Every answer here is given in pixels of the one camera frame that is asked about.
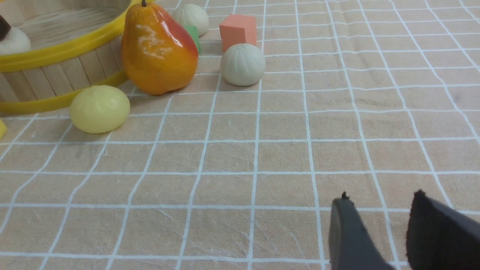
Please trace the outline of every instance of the green block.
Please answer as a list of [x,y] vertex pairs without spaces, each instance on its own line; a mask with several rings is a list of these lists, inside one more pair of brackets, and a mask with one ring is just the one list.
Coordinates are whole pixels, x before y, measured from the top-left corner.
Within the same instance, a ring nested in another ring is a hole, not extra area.
[[190,36],[193,38],[195,45],[197,45],[198,54],[202,52],[200,49],[200,40],[198,39],[198,29],[196,26],[184,26]]

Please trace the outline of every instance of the dark object in basket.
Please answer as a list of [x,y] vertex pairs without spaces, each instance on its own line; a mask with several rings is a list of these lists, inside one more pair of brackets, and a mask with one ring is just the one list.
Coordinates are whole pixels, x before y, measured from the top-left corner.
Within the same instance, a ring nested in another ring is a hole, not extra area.
[[407,258],[413,270],[479,270],[480,223],[419,190],[408,222]]
[[392,270],[375,248],[360,215],[344,192],[332,202],[330,220],[332,270]]
[[2,42],[12,29],[12,26],[0,15],[0,42]]

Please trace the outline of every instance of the yellow rim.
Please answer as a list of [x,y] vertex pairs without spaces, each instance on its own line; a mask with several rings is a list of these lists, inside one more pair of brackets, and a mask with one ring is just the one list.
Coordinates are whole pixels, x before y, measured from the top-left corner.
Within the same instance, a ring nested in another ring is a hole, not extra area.
[[[141,0],[131,0],[129,7],[139,2]],[[127,11],[124,11],[110,23],[85,36],[26,53],[2,55],[0,56],[0,72],[13,72],[55,64],[107,44],[123,33],[126,13]]]
[[[125,72],[120,71],[117,74],[99,82],[96,85],[108,85],[118,87],[128,80]],[[9,114],[30,114],[52,110],[63,109],[72,103],[73,98],[80,93],[81,90],[71,92],[66,95],[40,99],[27,102],[0,102],[0,112]]]
[[7,126],[5,126],[5,124],[0,119],[0,139],[3,137],[3,135],[5,135],[6,132],[7,132]]

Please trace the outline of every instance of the yellow steamed bun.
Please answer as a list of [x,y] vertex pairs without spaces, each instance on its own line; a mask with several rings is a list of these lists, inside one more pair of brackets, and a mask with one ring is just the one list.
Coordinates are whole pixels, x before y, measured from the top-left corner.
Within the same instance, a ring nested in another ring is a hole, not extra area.
[[70,118],[78,129],[92,134],[121,126],[130,113],[130,101],[120,89],[92,86],[80,92],[70,105]]

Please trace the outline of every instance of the yellow block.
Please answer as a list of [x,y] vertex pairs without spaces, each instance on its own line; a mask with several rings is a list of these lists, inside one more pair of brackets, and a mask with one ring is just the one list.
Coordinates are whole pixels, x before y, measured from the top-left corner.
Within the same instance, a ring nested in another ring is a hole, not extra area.
[[5,135],[7,132],[7,126],[3,123],[3,121],[0,119],[0,139]]

